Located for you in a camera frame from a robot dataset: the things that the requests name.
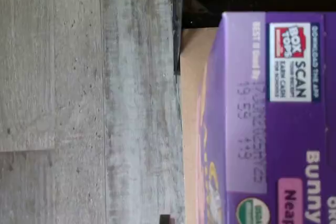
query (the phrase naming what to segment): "black object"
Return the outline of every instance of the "black object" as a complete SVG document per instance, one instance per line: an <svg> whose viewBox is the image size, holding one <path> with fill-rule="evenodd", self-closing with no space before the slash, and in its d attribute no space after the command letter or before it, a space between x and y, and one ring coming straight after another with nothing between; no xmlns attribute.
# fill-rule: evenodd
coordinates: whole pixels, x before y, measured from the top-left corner
<svg viewBox="0 0 336 224"><path fill-rule="evenodd" d="M159 224L171 224L170 220L171 220L170 215L160 215Z"/></svg>

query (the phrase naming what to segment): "gray wooden floor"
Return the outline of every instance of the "gray wooden floor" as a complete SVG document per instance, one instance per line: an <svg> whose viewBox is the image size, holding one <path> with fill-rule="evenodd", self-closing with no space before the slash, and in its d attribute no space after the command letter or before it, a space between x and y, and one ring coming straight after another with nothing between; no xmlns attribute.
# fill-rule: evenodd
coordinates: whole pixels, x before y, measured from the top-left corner
<svg viewBox="0 0 336 224"><path fill-rule="evenodd" d="M0 0L0 224L184 221L171 0Z"/></svg>

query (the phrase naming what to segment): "cardboard box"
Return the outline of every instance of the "cardboard box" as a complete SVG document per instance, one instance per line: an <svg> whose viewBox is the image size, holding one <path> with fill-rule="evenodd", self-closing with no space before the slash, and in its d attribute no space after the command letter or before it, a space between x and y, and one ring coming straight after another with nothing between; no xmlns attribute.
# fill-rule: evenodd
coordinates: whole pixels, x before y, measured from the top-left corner
<svg viewBox="0 0 336 224"><path fill-rule="evenodd" d="M223 14L194 107L199 134L183 129L184 150L193 137L199 154L190 179L184 160L194 223L336 223L335 38L335 13Z"/></svg>

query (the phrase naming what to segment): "cereal box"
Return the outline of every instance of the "cereal box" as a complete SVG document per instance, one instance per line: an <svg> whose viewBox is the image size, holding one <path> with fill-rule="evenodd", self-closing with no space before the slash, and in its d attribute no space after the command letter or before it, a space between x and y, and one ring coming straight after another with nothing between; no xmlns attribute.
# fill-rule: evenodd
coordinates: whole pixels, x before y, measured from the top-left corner
<svg viewBox="0 0 336 224"><path fill-rule="evenodd" d="M199 224L336 224L336 13L224 13L197 100Z"/></svg>

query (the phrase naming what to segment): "box tops label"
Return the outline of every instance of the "box tops label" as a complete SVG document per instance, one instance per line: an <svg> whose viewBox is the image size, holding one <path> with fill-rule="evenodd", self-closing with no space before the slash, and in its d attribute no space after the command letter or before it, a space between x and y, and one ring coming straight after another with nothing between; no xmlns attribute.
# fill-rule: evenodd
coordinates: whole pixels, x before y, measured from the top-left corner
<svg viewBox="0 0 336 224"><path fill-rule="evenodd" d="M268 25L269 101L320 100L319 24Z"/></svg>

